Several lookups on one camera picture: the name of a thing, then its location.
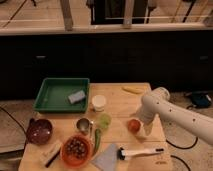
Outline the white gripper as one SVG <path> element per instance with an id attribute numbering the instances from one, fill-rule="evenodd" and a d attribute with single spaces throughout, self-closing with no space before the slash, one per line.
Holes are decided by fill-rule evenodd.
<path id="1" fill-rule="evenodd" d="M 143 122 L 136 136 L 147 138 L 152 132 L 152 122 L 154 121 L 155 113 L 151 112 L 146 107 L 140 106 L 136 111 L 136 116 L 141 122 Z"/>

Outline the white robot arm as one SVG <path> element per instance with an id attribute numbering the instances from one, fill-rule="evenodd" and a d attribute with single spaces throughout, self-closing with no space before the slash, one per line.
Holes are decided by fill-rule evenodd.
<path id="1" fill-rule="evenodd" d="M 149 125 L 158 114 L 213 146 L 213 118 L 174 105 L 169 99 L 170 93 L 164 87 L 146 92 L 141 98 L 138 118 L 144 125 Z"/>

